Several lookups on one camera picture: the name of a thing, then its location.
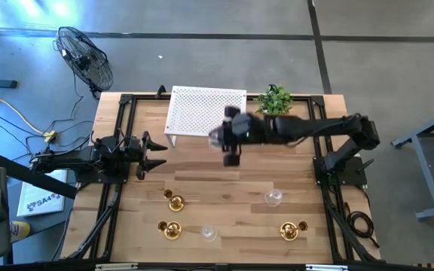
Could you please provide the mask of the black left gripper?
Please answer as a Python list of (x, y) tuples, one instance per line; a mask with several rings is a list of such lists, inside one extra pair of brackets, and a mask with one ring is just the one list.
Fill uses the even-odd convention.
[(144, 131), (142, 139), (132, 135), (129, 137), (125, 152), (132, 163), (137, 163), (136, 177), (145, 179), (146, 172), (165, 164), (166, 160), (149, 160), (145, 158), (145, 149), (150, 151), (165, 151), (167, 146), (160, 145), (151, 139), (149, 131)]

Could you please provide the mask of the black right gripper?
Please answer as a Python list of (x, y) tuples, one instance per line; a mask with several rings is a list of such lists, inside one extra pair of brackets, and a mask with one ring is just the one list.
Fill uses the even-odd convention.
[[(258, 143), (255, 134), (255, 125), (258, 118), (254, 114), (240, 114), (240, 108), (235, 106), (225, 106), (225, 118), (230, 118), (223, 122), (223, 151), (236, 152), (238, 145), (251, 145)], [(239, 154), (225, 154), (223, 156), (223, 166), (232, 167), (240, 165)]]

